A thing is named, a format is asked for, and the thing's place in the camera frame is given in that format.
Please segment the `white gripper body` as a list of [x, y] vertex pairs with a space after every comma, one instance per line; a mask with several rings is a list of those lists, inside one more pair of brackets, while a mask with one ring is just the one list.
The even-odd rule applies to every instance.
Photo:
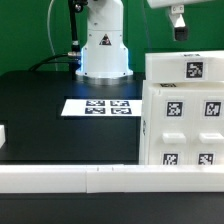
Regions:
[[147, 0], [151, 8], [163, 8], [174, 5], [188, 5], [213, 0]]

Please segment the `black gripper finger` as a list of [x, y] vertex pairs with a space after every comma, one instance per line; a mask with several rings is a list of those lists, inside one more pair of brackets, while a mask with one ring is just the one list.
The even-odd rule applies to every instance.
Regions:
[[188, 38], [188, 27], [185, 24], [184, 18], [184, 6], [173, 5], [169, 7], [169, 19], [173, 28], [173, 35], [175, 41], [186, 41]]

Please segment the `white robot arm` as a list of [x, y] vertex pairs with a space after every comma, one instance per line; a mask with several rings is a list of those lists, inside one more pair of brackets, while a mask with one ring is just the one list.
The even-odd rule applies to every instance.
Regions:
[[121, 0], [84, 0], [88, 8], [87, 42], [81, 49], [76, 77], [94, 82], [120, 82], [133, 77], [123, 43]]

